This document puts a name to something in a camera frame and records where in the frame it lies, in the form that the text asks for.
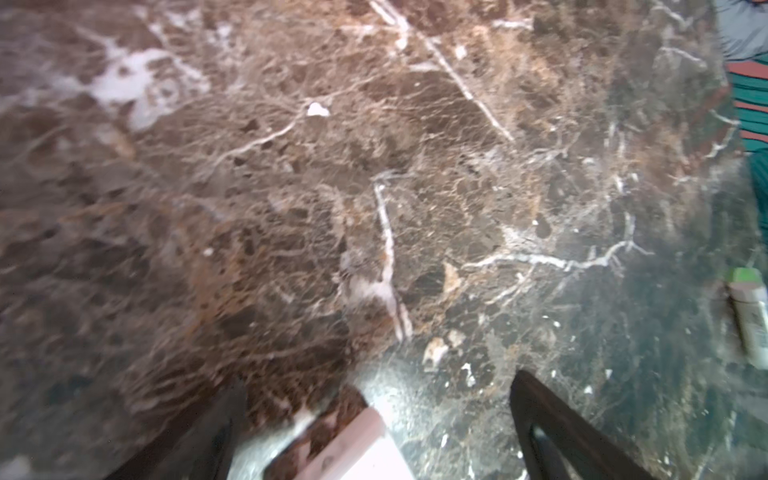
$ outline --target marble table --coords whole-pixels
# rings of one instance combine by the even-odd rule
[[[0,13],[0,459],[98,478],[237,374],[234,478],[343,383],[418,478],[524,478],[526,368],[658,478],[763,471],[704,0]]]

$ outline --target bottle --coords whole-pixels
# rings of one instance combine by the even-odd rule
[[[758,369],[768,369],[768,291],[755,268],[736,268],[728,281],[739,320],[746,357]]]

